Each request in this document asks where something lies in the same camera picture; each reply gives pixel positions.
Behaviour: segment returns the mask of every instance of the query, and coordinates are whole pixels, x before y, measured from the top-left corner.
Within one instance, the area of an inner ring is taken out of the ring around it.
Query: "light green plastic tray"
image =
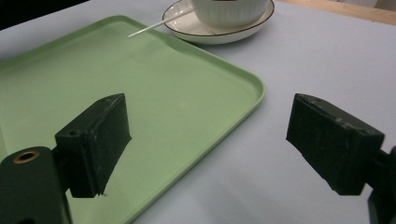
[[[129,223],[243,121],[265,88],[249,72],[117,16],[0,64],[0,157],[54,135],[124,92],[133,140],[94,199],[68,196],[75,223]]]

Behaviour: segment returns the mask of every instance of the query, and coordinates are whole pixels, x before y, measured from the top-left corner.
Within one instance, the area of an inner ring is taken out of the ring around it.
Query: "white table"
[[[28,21],[0,31],[0,62],[108,16],[155,23],[173,2],[91,0]],[[395,36],[396,26],[276,2],[254,36],[199,46],[261,77],[266,97],[135,223],[369,223],[371,188],[338,196],[285,138],[301,92],[385,133],[385,151],[396,146]]]

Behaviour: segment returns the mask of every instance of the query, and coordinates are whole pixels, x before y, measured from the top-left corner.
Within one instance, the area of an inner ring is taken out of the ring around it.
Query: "wooden edge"
[[[329,0],[277,0],[303,7],[310,7],[336,14],[355,17],[367,21],[377,21],[385,24],[396,25],[396,11],[388,11],[379,8],[361,7],[347,3],[333,2]]]

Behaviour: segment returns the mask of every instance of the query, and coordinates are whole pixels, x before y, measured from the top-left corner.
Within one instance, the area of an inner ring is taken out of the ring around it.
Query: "cup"
[[[257,21],[270,0],[191,0],[202,23],[217,28],[247,26]]]

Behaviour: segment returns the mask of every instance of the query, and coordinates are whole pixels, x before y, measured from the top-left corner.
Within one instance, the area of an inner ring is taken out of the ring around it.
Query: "saucer rim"
[[[164,17],[165,17],[166,12],[169,11],[171,7],[175,6],[176,4],[178,4],[178,3],[181,2],[181,1],[183,1],[183,0],[179,0],[179,1],[175,2],[172,6],[170,6],[169,8],[167,8],[167,9],[165,10],[165,12],[163,13],[163,20],[164,20]],[[263,23],[265,23],[266,21],[268,21],[268,20],[272,17],[272,15],[274,14],[274,12],[275,12],[275,3],[274,3],[274,1],[273,1],[273,0],[270,0],[270,3],[269,3],[269,4],[272,4],[272,11],[271,11],[271,14],[269,14],[268,17],[266,17],[263,21],[261,21],[261,22],[255,24],[255,25],[250,25],[249,27],[246,27],[246,28],[244,28],[244,29],[237,30],[237,31],[234,31],[234,32],[230,32],[230,33],[225,33],[225,34],[220,34],[220,35],[216,35],[216,34],[214,34],[214,35],[194,35],[194,34],[190,34],[190,33],[185,33],[185,32],[177,31],[177,30],[175,30],[175,29],[169,27],[169,26],[167,25],[167,23],[165,24],[165,26],[166,26],[168,29],[170,29],[171,31],[173,31],[173,32],[176,32],[176,33],[179,33],[179,34],[183,34],[183,35],[190,35],[190,36],[200,36],[200,37],[205,37],[205,36],[210,37],[210,36],[211,36],[211,37],[214,37],[214,36],[222,36],[222,35],[234,35],[234,34],[239,34],[239,33],[243,33],[243,32],[245,32],[245,31],[251,30],[251,29],[253,29],[253,28],[255,28],[255,27],[258,27],[258,26],[262,25]],[[262,15],[264,15],[264,14],[267,12],[267,10],[269,10],[269,7],[268,7],[268,6],[266,7],[266,9],[265,9],[264,12],[262,13]]]

